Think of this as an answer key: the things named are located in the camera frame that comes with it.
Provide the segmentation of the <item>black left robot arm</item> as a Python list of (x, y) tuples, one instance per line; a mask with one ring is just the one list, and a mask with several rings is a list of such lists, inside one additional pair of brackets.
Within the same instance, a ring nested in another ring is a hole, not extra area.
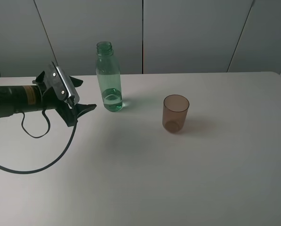
[(76, 88), (82, 84), (82, 80), (65, 75), (51, 63), (50, 70), (37, 76), (32, 85), (0, 86), (0, 118), (54, 109), (72, 127), (79, 117), (96, 108), (96, 104), (79, 103)]

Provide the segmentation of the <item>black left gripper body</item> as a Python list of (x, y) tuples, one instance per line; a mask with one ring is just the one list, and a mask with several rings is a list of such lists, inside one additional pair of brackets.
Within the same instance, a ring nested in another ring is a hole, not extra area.
[(55, 109), (66, 125), (72, 127), (77, 121), (75, 119), (75, 112), (72, 109), (72, 106), (75, 104), (70, 99), (68, 101), (65, 100), (66, 93), (56, 72), (56, 66), (54, 62), (51, 62), (48, 70), (43, 71), (32, 83), (40, 89), (42, 106), (46, 110)]

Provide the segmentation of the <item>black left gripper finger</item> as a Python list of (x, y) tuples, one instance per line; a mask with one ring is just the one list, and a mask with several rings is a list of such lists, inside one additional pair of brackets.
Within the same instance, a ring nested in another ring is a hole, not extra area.
[(76, 110), (76, 115), (77, 118), (85, 115), (86, 113), (93, 111), (96, 108), (96, 104), (76, 104), (75, 105), (75, 110)]
[(80, 87), (83, 84), (83, 80), (77, 79), (72, 76), (70, 76), (70, 79), (75, 87)]

